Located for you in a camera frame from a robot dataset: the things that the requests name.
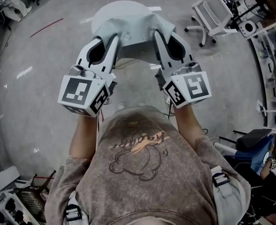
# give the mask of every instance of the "floor marking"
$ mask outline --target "floor marking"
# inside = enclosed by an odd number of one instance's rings
[[[162,11],[161,7],[148,7],[150,11]]]
[[[42,29],[40,29],[38,32],[40,32],[40,31],[44,30],[45,28],[50,27],[51,25],[54,25],[55,23],[57,23],[57,22],[59,22],[59,21],[62,21],[63,19],[64,19],[64,18],[61,18],[61,19],[59,19],[59,20],[57,20],[57,21],[55,21],[55,22],[53,22],[53,23],[51,23],[51,24],[47,25],[46,27],[43,27],[43,28],[42,28]]]
[[[29,67],[28,69],[26,69],[24,71],[24,75],[26,75],[27,73],[29,73],[31,70],[33,69],[33,66]]]
[[[80,24],[91,22],[92,19],[93,19],[93,17],[89,17],[87,19],[83,19],[83,20],[80,21]]]
[[[0,119],[2,119],[2,118],[3,118],[3,116],[4,116],[4,115],[3,115],[3,114],[1,114],[1,115],[0,115]]]
[[[151,66],[150,69],[151,70],[153,70],[153,69],[159,69],[161,67],[162,67],[161,65],[155,65],[155,66]]]
[[[20,73],[16,76],[16,78],[19,79],[20,77],[25,76],[25,75],[26,75],[27,73],[29,73],[32,69],[33,69],[33,66],[31,66],[31,67],[25,69],[24,71],[20,72]]]

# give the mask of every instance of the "chair leg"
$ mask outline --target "chair leg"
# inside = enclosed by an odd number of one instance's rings
[[[202,30],[202,41],[199,43],[200,47],[203,47],[205,45],[205,41],[207,38],[207,31],[205,30],[204,26],[202,25],[201,21],[196,16],[192,16],[193,21],[197,21],[199,23],[199,26],[188,26],[185,28],[185,32],[189,32],[190,29],[198,29]]]
[[[213,43],[216,43],[216,42],[217,42],[216,37],[215,37],[215,36],[212,36],[212,38],[213,38],[212,42],[213,42]]]
[[[202,41],[201,43],[199,44],[200,47],[203,47],[205,45],[205,40],[207,38],[207,32],[206,30],[203,28],[202,29]]]
[[[239,133],[239,134],[242,134],[242,135],[246,135],[247,133],[243,133],[243,132],[239,132],[237,130],[233,130],[234,133]]]
[[[192,20],[197,21],[200,25],[202,25],[201,21],[195,15],[192,15]]]
[[[54,170],[53,173],[48,177],[48,179],[44,182],[44,184],[37,190],[37,193],[41,193],[48,185],[48,183],[50,182],[50,180],[52,179],[53,175],[56,173],[56,171]]]

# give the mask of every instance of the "black wire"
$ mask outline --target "black wire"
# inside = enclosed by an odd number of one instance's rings
[[[99,132],[99,114],[97,115],[97,128],[98,128],[98,132]]]
[[[111,104],[112,102],[110,102],[110,98],[108,97],[108,99],[106,100],[106,102],[104,103],[104,105],[109,105]]]
[[[170,121],[170,113],[171,113],[171,103],[169,104],[169,114],[168,114],[168,120]]]
[[[9,29],[9,31],[10,31],[10,36],[8,37],[8,39],[7,39],[7,41],[6,41],[6,44],[5,44],[5,46],[3,47],[0,56],[3,54],[3,51],[5,50],[5,48],[8,46],[8,40],[10,39],[10,37],[11,37],[11,35],[12,35],[11,29]]]
[[[174,116],[175,116],[175,114],[171,112],[170,117],[174,117]]]
[[[13,3],[12,3],[12,1],[11,0],[8,0],[10,3],[9,4],[7,4],[6,2],[7,2],[7,0],[6,1],[2,1],[2,0],[0,0],[0,4],[1,4],[1,6],[2,7],[9,7],[10,5],[12,5]]]

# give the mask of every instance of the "gray floor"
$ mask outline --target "gray floor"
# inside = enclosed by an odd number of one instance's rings
[[[91,39],[91,25],[82,21],[113,1],[41,0],[20,23],[12,23],[12,37],[0,59],[0,144],[21,174],[48,175],[64,164],[77,116],[57,104],[62,77]],[[208,40],[200,48],[201,33],[183,31],[193,23],[191,5],[197,0],[134,1],[160,6],[162,11],[156,13],[176,25],[208,73],[213,96],[195,105],[194,111],[209,137],[226,136],[233,129],[248,132],[263,125],[255,110],[256,99],[262,100],[258,68],[251,46],[241,34],[218,37],[217,44]],[[30,38],[60,18],[64,20]],[[31,71],[17,79],[28,68]],[[120,60],[114,73],[119,84],[112,103],[103,108],[105,117],[114,113],[120,101],[128,106],[146,103],[167,112],[149,64]]]

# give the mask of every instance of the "shelf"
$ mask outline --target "shelf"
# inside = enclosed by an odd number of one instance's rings
[[[12,224],[18,225],[18,223],[15,222],[15,219],[12,217],[12,215],[7,210],[3,209],[1,212],[4,213],[7,216],[7,218],[10,219]]]
[[[20,201],[16,194],[12,194],[12,198],[15,200],[16,210],[21,210],[25,216],[30,219],[30,222],[34,225],[40,225],[39,222],[35,220],[32,214],[27,210],[24,204]]]
[[[266,32],[267,38],[269,40],[269,47],[274,54],[276,52],[276,27],[271,28]]]
[[[267,33],[252,37],[251,41],[254,45],[254,50],[263,76],[267,102],[266,109],[276,110],[276,62],[269,48],[270,41],[267,37]],[[276,128],[276,112],[268,113],[266,116],[268,127]]]

